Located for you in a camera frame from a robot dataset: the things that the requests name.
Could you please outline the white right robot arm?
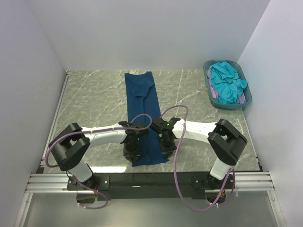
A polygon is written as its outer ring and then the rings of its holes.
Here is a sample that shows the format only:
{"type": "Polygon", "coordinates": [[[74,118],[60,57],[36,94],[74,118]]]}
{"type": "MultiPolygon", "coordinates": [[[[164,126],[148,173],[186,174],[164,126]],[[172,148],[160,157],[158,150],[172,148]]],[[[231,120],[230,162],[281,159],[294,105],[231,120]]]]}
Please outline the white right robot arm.
{"type": "Polygon", "coordinates": [[[151,123],[151,129],[158,133],[161,152],[168,157],[179,151],[180,144],[175,144],[177,139],[180,143],[183,139],[197,140],[212,147],[217,156],[215,163],[205,177],[192,181],[201,189],[220,188],[248,143],[246,137],[226,119],[203,123],[175,117],[169,121],[157,118],[151,123]]]}

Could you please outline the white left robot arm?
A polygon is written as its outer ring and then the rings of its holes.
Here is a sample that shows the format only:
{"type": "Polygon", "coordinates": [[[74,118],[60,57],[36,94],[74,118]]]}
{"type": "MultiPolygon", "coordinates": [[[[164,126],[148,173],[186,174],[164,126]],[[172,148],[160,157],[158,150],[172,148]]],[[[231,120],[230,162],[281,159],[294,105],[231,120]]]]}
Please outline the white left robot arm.
{"type": "Polygon", "coordinates": [[[119,143],[124,146],[123,156],[131,163],[141,156],[139,139],[148,134],[144,122],[132,124],[119,122],[108,127],[85,128],[77,123],[68,125],[48,145],[48,154],[52,154],[61,171],[73,175],[73,183],[89,190],[98,185],[91,168],[82,158],[89,148],[105,144],[119,143]]]}

